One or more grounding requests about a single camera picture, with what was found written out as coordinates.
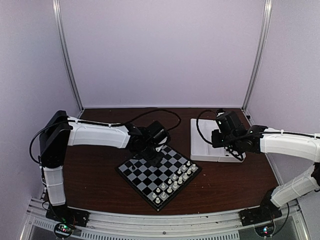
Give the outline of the white plastic divided tray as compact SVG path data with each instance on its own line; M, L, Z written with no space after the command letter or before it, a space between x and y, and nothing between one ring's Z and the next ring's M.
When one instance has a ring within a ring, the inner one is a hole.
M209 141L212 131L219 129L214 120L199 119L199 130L202 135ZM240 163L224 148L213 148L205 142L197 129L196 119L190 120L190 159L193 161L220 162L220 163Z

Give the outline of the black white chessboard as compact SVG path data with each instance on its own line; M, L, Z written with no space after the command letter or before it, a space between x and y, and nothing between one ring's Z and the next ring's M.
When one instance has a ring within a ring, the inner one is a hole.
M158 166L151 166L144 159L138 160L132 157L115 168L116 172L157 212L168 205L202 171L198 164L169 145L164 145L160 152L163 154L163 158ZM169 170L175 172L177 168L187 161L196 164L200 168L199 172L191 180L188 180L182 189L174 193L173 197L170 197L168 201L165 201L159 207L152 203L148 195L156 188L153 181L155 180L157 184L160 183L160 178L164 180L166 178L165 175L170 175Z

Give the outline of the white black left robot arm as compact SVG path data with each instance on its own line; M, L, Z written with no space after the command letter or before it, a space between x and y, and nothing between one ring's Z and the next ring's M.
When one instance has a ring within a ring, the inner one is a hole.
M154 121L147 127L136 126L131 120L124 123L106 123L79 119L57 111L47 125L37 132L29 144L39 140L39 156L30 158L40 166L47 189L52 213L61 222L72 218L72 211L66 207L63 166L68 147L105 146L127 149L146 161L157 161L161 157L161 147L171 137L169 131Z

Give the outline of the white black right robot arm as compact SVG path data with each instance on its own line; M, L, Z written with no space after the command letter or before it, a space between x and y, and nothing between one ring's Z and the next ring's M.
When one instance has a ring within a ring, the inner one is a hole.
M241 160L246 152L255 154L281 154L307 159L313 162L307 170L289 182L277 186L265 196L256 210L259 220L268 220L288 202L312 191L320 190L320 135L278 130L264 125L253 125L249 129L220 127L211 132L213 148L225 148Z

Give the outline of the white chess piece row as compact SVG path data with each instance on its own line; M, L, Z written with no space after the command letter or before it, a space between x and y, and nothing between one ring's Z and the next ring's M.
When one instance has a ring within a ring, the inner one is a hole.
M169 169L169 176L165 174L165 179L160 178L160 183L153 181L155 189L147 197L159 207L164 202L167 202L170 197L173 197L179 189L182 189L188 180L195 177L199 170L200 168L189 160L177 168L175 172Z

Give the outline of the right aluminium frame post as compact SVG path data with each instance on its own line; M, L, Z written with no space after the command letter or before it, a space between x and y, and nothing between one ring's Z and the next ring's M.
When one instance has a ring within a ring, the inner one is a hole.
M244 112L246 112L249 107L250 100L254 91L255 83L258 78L260 66L263 59L263 53L264 53L264 49L266 46L268 33L270 29L272 10L273 10L273 0L265 0L255 59L254 59L252 71L250 74L248 88L247 88L245 98L241 108Z

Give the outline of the aluminium frame post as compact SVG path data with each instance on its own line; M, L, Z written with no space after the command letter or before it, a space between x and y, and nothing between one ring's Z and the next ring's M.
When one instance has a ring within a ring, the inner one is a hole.
M254 91L255 83L258 78L260 66L263 59L263 53L264 53L264 49L266 46L268 33L270 29L272 10L273 10L273 0L265 0L255 59L254 59L252 71L250 74L248 88L247 88L245 98L241 108L244 112L246 112L249 107L250 100Z
M59 36L59 41L60 41L60 46L61 46L61 51L62 51L62 57L63 57L63 62L64 66L66 69L68 81L70 83L71 91L73 94L73 97L75 99L77 108L80 112L84 110L83 103L81 101L80 93L76 84L73 68L72 68L72 63L68 51L68 46L67 46L67 40L66 40L66 35L65 35L65 30L64 30L64 25L63 25L63 18L62 18L62 13L61 13L61 3L59 0L53 0L52 1L52 7L53 7L53 14L56 22L56 27L57 27L57 32Z

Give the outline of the left aluminium frame post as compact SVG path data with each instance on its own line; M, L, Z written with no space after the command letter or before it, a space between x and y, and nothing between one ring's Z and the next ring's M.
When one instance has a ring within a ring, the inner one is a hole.
M62 51L62 57L63 57L63 62L64 66L66 69L68 81L70 83L71 91L73 94L73 97L75 99L77 108L80 112L84 110L83 103L81 101L80 93L76 84L73 68L72 68L72 63L68 51L68 46L67 46L67 40L66 40L66 35L65 35L65 30L64 30L64 25L63 25L63 18L62 18L62 13L61 13L61 3L59 0L53 0L52 1L52 7L53 7L53 14L56 22L56 27L57 27L57 32L59 36L59 41L60 41L60 46L61 46L61 51Z

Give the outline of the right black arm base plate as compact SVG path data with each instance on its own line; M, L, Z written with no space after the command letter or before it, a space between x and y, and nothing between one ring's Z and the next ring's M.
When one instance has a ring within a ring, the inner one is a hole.
M263 199L258 207L246 208L239 212L243 226L255 225L280 218L282 212L269 199Z

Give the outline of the front aluminium rail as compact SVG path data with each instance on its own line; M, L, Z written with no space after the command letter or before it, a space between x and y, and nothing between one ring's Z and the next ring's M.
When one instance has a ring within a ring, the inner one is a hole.
M48 206L43 198L31 198L22 222L18 240L59 240L54 234L56 221L46 218ZM286 219L283 216L254 225L244 226L240 210L183 215L134 215L86 210L86 227L66 240L311 240L304 216L297 201L290 203L289 217L283 228L270 237L258 235L264 225L275 225L278 231Z

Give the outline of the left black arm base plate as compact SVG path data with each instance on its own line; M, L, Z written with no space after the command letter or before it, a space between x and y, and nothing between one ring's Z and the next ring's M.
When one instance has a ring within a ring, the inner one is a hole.
M64 223L70 227L86 227L90 213L86 210L80 210L68 207L67 203L62 205L52 205L49 202L45 217L57 222Z

